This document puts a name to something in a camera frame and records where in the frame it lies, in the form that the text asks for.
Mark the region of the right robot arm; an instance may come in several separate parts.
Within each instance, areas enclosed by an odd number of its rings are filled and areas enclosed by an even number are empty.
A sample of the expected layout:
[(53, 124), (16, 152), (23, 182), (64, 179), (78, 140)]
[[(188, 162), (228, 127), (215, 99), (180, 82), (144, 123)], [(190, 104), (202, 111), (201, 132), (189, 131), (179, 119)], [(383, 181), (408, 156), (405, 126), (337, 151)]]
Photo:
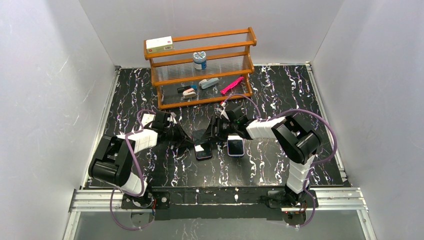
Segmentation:
[(196, 145), (222, 142), (231, 136), (240, 139), (274, 139), (289, 159), (289, 175), (285, 183), (288, 194), (300, 196), (309, 187), (309, 174), (322, 138), (298, 118), (305, 113), (321, 120), (322, 118), (308, 110), (289, 109), (278, 115), (264, 119), (247, 117), (238, 105), (226, 106), (213, 116), (200, 136), (194, 139)]

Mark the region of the dark phone with pink edge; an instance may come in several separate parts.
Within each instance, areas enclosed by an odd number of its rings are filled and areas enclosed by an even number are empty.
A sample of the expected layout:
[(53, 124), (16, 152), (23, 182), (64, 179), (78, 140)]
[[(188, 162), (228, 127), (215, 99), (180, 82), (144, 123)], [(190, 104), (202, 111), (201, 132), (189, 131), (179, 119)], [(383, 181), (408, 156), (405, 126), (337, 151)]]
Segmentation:
[(209, 160), (213, 157), (212, 144), (207, 141), (197, 140), (194, 142), (194, 152), (198, 161)]

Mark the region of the black phone case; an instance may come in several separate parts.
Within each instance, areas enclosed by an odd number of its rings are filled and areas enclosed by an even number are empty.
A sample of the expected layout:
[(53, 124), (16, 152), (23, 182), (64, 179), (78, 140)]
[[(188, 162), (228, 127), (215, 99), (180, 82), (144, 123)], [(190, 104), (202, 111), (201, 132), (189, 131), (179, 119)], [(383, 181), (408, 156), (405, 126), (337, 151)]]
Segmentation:
[(191, 133), (193, 143), (195, 146), (207, 144), (209, 142), (208, 136), (204, 136), (206, 129), (194, 130)]

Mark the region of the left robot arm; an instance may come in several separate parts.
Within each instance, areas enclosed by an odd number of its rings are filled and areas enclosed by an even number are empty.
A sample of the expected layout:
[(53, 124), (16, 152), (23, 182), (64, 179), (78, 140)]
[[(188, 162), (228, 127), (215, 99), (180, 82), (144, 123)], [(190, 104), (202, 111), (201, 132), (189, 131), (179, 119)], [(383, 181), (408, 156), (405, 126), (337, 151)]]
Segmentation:
[(136, 117), (137, 130), (101, 137), (89, 164), (88, 176), (129, 196), (142, 197), (148, 184), (136, 154), (163, 142), (180, 148), (190, 147), (194, 141), (172, 113), (143, 109)]

